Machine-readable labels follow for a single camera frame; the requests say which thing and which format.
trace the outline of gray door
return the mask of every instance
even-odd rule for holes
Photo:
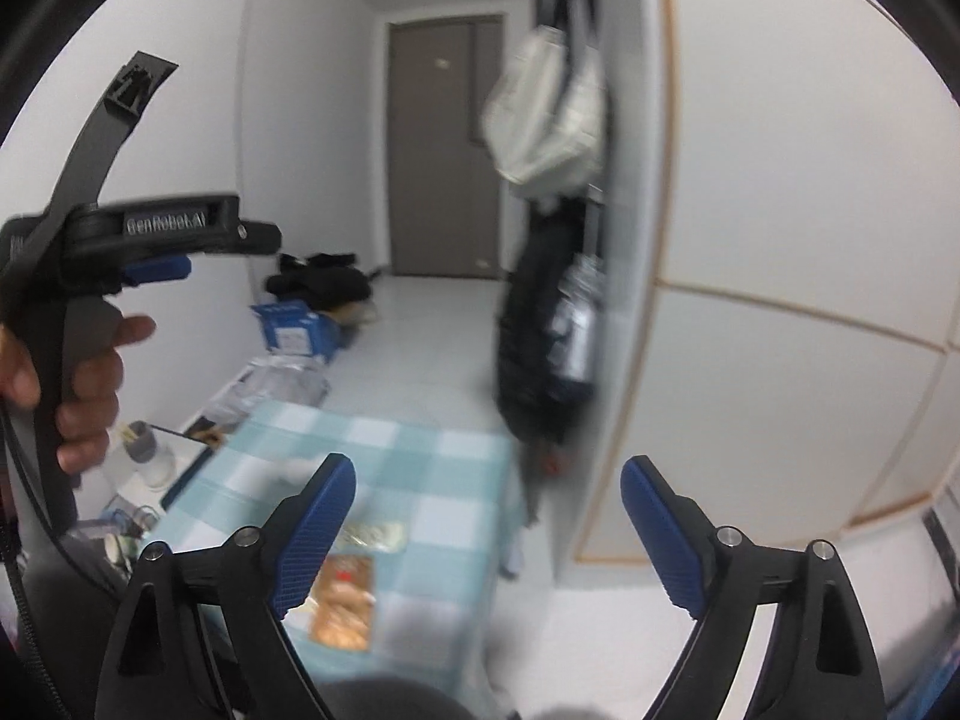
[[[480,111],[500,73],[499,17],[393,26],[388,117],[392,269],[499,275],[500,181]]]

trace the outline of teal and white tablecloth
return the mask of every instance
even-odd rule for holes
[[[370,651],[323,647],[309,640],[305,611],[287,614],[284,624],[304,667],[317,683],[385,673],[419,680],[480,718],[497,717],[483,669],[484,639],[499,565],[524,517],[507,436],[268,402],[181,493],[150,541],[184,552],[222,544],[243,525],[262,525],[280,500],[299,492],[285,461],[319,467],[330,452],[356,467],[357,497],[347,520],[403,522],[408,544],[374,557]]]

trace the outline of white label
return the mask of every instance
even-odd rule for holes
[[[310,354],[310,334],[302,327],[277,327],[277,349],[283,354]]]

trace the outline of white tote bag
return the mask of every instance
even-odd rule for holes
[[[589,1],[595,39],[595,4]],[[603,170],[607,90],[600,52],[587,46],[569,75],[570,0],[558,0],[554,26],[525,38],[493,89],[483,131],[500,175],[520,197],[578,194]]]

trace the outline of black handle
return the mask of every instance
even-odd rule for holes
[[[64,438],[56,427],[56,409],[73,398],[70,382],[79,362],[104,352],[113,342],[120,312],[102,298],[75,298],[31,303],[11,320],[11,331],[21,339],[34,361],[40,380],[40,403],[33,410],[8,404],[19,458],[9,469],[13,500],[24,548],[44,546],[47,535],[26,485],[40,505],[40,516],[55,536],[63,536],[77,521],[74,482],[56,459]],[[11,438],[7,437],[8,453]]]

